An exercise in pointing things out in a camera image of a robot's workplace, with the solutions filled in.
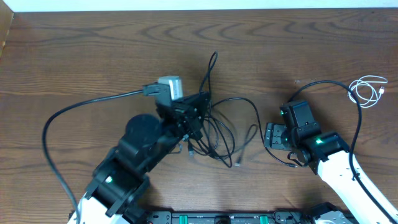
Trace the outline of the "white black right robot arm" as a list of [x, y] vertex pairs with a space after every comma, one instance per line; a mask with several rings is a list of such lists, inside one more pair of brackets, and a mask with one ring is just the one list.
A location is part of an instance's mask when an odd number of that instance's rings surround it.
[[308, 167], [344, 202], [358, 223], [397, 223], [397, 209], [365, 174], [348, 144], [324, 133], [305, 100], [280, 107], [282, 124], [268, 123], [264, 145], [288, 151], [295, 166]]

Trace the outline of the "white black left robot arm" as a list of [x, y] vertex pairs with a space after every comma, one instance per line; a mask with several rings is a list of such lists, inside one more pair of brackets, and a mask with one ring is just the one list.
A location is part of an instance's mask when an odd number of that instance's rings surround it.
[[169, 85], [153, 83], [142, 93], [155, 97], [158, 116], [139, 114], [128, 121], [118, 144], [94, 170], [69, 223], [146, 223], [149, 212], [138, 201], [149, 188], [147, 173], [180, 141], [201, 139], [209, 92], [174, 100]]

